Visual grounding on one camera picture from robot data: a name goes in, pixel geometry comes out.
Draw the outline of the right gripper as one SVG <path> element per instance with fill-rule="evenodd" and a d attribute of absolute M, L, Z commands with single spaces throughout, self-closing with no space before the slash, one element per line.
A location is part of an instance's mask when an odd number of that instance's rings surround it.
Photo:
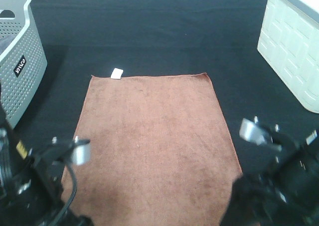
<path fill-rule="evenodd" d="M 272 136 L 272 142 L 281 147 L 283 158 L 278 158 L 263 171 L 243 174 L 233 183 L 224 225 L 299 225 L 295 167 L 299 143 L 279 133 Z"/>

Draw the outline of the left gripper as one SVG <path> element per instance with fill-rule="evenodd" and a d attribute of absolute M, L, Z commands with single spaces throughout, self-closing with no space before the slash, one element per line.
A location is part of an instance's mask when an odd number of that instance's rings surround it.
<path fill-rule="evenodd" d="M 52 200 L 53 209 L 49 219 L 43 223 L 45 226 L 92 226 L 94 224 L 89 217 L 76 216 L 70 209 L 77 192 L 77 179 L 70 161 L 72 145 L 73 140 L 65 143 L 53 138 L 50 145 L 38 152 L 31 153 L 33 160 L 31 168 Z M 62 163 L 71 176 L 72 192 L 66 202 L 61 199 L 63 192 L 61 180 L 51 177 L 47 172 L 47 167 L 55 163 Z"/>

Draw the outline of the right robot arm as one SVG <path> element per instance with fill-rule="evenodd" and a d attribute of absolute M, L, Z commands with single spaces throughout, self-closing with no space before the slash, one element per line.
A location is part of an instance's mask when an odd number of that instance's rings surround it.
<path fill-rule="evenodd" d="M 221 226 L 317 226 L 319 224 L 319 133 L 310 141 L 271 132 L 289 153 L 263 171 L 243 174 L 232 185 Z"/>

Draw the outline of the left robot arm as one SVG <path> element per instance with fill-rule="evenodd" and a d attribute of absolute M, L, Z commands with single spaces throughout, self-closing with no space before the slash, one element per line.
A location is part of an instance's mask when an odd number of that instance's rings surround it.
<path fill-rule="evenodd" d="M 92 226 L 92 219 L 75 215 L 70 206 L 77 193 L 73 165 L 90 160 L 90 140 L 59 141 L 27 150 L 0 110 L 0 224 L 2 226 Z M 62 179 L 48 169 L 62 164 L 71 176 L 72 191 L 63 201 Z"/>

